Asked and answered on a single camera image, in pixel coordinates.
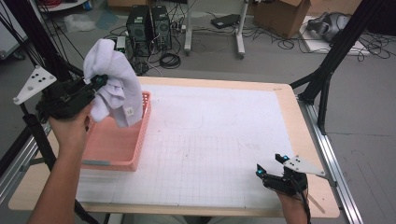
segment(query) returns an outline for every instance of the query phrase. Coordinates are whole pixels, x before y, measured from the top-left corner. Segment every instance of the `grid paper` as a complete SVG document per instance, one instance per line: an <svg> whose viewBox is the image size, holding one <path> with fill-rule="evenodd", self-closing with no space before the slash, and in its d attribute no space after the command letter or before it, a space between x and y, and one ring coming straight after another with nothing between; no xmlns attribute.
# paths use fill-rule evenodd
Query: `grid paper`
<svg viewBox="0 0 396 224"><path fill-rule="evenodd" d="M281 175L292 157L272 91L144 85L151 116L136 172L82 170L82 202L268 208L256 163Z"/></svg>

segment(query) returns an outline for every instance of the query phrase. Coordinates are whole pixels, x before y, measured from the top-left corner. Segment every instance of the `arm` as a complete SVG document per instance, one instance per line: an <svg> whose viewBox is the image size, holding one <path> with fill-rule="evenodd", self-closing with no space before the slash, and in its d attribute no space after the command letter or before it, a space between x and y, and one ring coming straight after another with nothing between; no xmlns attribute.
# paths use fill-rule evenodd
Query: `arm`
<svg viewBox="0 0 396 224"><path fill-rule="evenodd" d="M303 202L282 193L276 193L282 204L283 216L288 224L306 224L307 217Z"/></svg>
<svg viewBox="0 0 396 224"><path fill-rule="evenodd" d="M71 119L49 123L59 142L59 155L28 223L74 223L79 169L85 148L88 105Z"/></svg>

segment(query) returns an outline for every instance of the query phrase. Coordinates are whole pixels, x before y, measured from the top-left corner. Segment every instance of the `computer tower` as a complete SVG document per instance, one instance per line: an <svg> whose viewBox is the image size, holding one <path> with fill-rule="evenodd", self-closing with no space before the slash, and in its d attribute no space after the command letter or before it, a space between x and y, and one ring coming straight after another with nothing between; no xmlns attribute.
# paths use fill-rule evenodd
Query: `computer tower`
<svg viewBox="0 0 396 224"><path fill-rule="evenodd" d="M153 39L153 31L149 7L145 5L132 6L126 22L133 55L146 57L150 55L149 44Z"/></svg>
<svg viewBox="0 0 396 224"><path fill-rule="evenodd" d="M157 50L172 48L170 20L166 6L151 8L152 21L154 25L154 38Z"/></svg>

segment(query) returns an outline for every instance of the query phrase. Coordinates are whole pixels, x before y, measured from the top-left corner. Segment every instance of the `black metal pole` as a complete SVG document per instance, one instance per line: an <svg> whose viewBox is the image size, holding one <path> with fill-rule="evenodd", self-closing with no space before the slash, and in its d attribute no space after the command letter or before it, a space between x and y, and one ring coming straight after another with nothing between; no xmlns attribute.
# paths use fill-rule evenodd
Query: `black metal pole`
<svg viewBox="0 0 396 224"><path fill-rule="evenodd" d="M345 29L335 39L333 47L330 49L320 67L314 73L290 84L291 87L295 89L309 82L305 90L299 94L299 99L309 105L314 103L315 98L321 92L318 126L322 134L326 134L324 126L332 75L356 41L359 40L369 22L388 1L389 0L362 0Z"/></svg>
<svg viewBox="0 0 396 224"><path fill-rule="evenodd" d="M37 18L31 2L29 0L4 0L4 2L35 46L38 54L44 59L45 64L43 67L56 76L59 81L72 80L73 78L70 75L69 70L69 67L71 66L68 66L68 63L64 62L64 59L54 47L50 37L47 35L47 32ZM76 67L72 67L72 71L74 71L78 76L82 75L82 72ZM26 122L27 128L34 137L38 150L41 152L45 163L51 170L56 161L56 157L53 154L50 142L48 141L40 122L37 117L32 114L25 114L23 120ZM82 220L88 223L98 223L84 210L77 200L75 200L75 212Z"/></svg>

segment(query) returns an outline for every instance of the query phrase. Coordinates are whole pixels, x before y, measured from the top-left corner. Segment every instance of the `pink basket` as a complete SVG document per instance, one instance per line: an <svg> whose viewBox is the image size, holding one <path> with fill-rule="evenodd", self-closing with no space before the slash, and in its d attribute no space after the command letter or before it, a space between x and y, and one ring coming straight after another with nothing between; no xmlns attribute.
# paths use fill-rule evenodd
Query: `pink basket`
<svg viewBox="0 0 396 224"><path fill-rule="evenodd" d="M83 169L136 171L151 112L150 93L143 91L143 116L128 128L107 117L91 122L82 157Z"/></svg>

